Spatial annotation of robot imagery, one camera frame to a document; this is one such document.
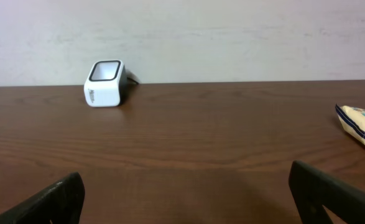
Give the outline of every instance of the wooden table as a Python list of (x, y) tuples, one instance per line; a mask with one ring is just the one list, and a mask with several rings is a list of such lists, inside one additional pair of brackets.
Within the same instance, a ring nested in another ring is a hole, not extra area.
[(365, 108), (365, 81), (139, 85), (117, 108), (0, 88), (0, 213), (78, 171), (80, 223), (300, 223), (293, 160), (365, 190), (336, 103)]

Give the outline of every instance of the wood grain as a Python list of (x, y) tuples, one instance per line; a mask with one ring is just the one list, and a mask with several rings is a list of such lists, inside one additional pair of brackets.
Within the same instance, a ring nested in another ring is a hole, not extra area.
[(365, 190), (336, 103), (365, 108), (365, 81), (148, 84), (117, 108), (0, 88), (0, 213), (78, 171), (81, 223), (300, 223), (293, 160)]

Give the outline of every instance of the white wall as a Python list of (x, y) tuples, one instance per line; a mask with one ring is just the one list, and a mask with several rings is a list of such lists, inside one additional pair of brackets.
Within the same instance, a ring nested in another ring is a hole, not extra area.
[(0, 85), (365, 79), (365, 0), (0, 0)]

